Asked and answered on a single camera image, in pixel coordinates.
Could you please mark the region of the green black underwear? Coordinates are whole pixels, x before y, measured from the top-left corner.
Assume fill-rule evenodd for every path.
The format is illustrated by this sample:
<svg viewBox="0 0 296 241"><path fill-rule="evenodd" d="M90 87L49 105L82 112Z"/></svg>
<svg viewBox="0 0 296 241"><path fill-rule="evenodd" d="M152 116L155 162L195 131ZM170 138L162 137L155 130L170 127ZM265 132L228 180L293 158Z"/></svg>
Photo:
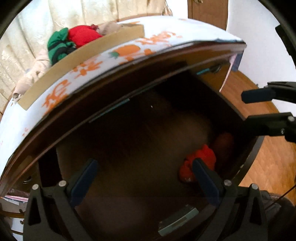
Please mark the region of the green black underwear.
<svg viewBox="0 0 296 241"><path fill-rule="evenodd" d="M49 38L47 49L52 66L76 50L75 44L69 41L67 36L68 28L63 28L54 32Z"/></svg>

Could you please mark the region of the shallow cardboard tray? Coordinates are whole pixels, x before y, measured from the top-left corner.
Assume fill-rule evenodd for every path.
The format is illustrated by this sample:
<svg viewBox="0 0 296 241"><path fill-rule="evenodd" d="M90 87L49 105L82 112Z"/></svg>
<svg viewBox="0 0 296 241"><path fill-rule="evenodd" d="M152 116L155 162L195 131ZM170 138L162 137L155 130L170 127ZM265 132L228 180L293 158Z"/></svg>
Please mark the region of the shallow cardboard tray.
<svg viewBox="0 0 296 241"><path fill-rule="evenodd" d="M53 65L53 67L26 91L23 97L18 101L18 104L24 110L27 110L51 85L84 61L115 46L143 37L143 25L124 24L118 31L89 42Z"/></svg>

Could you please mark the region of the white tablecloth orange print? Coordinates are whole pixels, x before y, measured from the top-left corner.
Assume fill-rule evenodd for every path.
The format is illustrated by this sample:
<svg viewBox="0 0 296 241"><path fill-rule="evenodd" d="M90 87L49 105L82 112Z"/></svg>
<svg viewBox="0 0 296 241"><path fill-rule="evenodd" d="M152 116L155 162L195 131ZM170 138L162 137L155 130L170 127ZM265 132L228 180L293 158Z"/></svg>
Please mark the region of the white tablecloth orange print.
<svg viewBox="0 0 296 241"><path fill-rule="evenodd" d="M78 65L51 85L27 110L11 101L1 119L1 169L28 133L60 102L95 77L143 57L192 41L241 43L239 37L208 23L173 16L146 16L127 24L144 26L144 37L115 46Z"/></svg>

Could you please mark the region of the tan underwear in tray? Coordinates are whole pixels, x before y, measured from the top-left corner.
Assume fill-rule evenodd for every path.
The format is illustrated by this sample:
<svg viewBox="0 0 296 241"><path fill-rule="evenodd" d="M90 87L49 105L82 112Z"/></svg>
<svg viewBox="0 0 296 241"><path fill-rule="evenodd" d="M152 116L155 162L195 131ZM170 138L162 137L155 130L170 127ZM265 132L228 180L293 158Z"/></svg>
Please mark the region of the tan underwear in tray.
<svg viewBox="0 0 296 241"><path fill-rule="evenodd" d="M112 34L119 31L123 25L116 22L106 22L97 26L96 32L102 36Z"/></svg>

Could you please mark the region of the cream patterned curtain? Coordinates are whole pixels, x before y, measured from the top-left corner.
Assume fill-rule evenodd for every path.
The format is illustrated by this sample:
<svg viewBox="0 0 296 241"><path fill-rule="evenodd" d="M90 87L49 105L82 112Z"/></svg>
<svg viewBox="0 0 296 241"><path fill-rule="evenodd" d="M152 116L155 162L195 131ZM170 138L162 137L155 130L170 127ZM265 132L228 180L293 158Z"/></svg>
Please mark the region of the cream patterned curtain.
<svg viewBox="0 0 296 241"><path fill-rule="evenodd" d="M1 36L1 112L35 64L52 59L58 48L78 46L68 39L72 28L161 15L166 6L166 1L31 1Z"/></svg>

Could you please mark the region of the hanging pink striped cloth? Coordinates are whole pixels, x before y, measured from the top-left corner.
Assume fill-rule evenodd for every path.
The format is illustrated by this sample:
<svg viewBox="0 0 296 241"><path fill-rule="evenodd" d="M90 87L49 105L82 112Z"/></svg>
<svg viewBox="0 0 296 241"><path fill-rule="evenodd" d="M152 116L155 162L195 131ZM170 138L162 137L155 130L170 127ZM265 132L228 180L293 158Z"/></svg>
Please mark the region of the hanging pink striped cloth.
<svg viewBox="0 0 296 241"><path fill-rule="evenodd" d="M230 63L230 67L227 71L227 74L226 74L226 77L224 79L224 82L223 84L221 85L219 91L221 92L221 90L223 89L229 75L230 75L230 72L231 71L234 71L236 72L240 66L240 63L241 63L241 59L242 59L242 56L243 56L243 53L240 53L240 54L236 54L236 55L233 55L229 58L229 63Z"/></svg>

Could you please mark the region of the bright red knitted underwear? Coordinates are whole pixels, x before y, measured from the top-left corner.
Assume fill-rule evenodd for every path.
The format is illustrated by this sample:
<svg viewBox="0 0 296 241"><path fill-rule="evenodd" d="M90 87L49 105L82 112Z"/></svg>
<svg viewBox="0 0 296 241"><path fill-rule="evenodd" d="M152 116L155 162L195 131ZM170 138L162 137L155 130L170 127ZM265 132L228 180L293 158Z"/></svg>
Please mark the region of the bright red knitted underwear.
<svg viewBox="0 0 296 241"><path fill-rule="evenodd" d="M201 148L185 157L183 164L179 168L179 177L181 181L192 182L196 180L196 176L193 172L193 161L196 159L205 164L209 170L214 171L216 164L215 153L211 148L204 144Z"/></svg>

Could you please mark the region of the beige knitted underwear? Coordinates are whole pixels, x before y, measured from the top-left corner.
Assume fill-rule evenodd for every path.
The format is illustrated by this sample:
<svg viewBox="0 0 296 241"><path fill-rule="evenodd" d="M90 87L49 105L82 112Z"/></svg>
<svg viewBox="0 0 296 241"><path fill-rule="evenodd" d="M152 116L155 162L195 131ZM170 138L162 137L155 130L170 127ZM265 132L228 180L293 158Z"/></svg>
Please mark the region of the beige knitted underwear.
<svg viewBox="0 0 296 241"><path fill-rule="evenodd" d="M42 49L37 55L32 68L17 82L13 91L13 100L19 100L51 67L48 50Z"/></svg>

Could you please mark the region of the brown wooden door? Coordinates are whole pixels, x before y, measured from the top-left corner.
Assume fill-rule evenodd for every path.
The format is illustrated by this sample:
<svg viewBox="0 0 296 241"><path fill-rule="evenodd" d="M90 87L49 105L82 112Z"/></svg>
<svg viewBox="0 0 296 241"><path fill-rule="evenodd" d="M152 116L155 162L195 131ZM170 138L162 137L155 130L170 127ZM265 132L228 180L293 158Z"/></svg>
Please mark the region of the brown wooden door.
<svg viewBox="0 0 296 241"><path fill-rule="evenodd" d="M228 0L188 0L188 17L223 30L227 28Z"/></svg>

